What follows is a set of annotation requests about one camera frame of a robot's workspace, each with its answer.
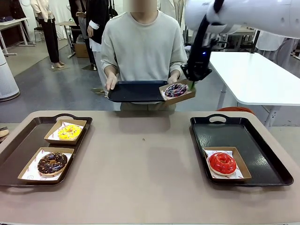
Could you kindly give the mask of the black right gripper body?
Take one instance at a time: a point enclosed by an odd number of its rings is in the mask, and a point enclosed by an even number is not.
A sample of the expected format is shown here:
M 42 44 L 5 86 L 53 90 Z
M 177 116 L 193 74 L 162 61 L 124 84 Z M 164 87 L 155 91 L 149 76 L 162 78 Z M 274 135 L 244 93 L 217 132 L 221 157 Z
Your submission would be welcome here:
M 209 68 L 211 46 L 203 46 L 203 40 L 209 22 L 201 22 L 193 44 L 191 45 L 189 58 L 187 60 L 189 74 Z

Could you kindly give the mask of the person's right hand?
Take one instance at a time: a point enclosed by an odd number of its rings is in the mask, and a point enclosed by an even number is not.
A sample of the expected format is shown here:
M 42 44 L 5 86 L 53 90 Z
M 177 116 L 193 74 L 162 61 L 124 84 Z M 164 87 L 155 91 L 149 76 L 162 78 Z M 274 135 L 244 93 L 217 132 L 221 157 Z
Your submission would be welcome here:
M 106 89 L 108 91 L 113 90 L 117 82 L 117 76 L 114 73 L 109 73 L 106 80 Z

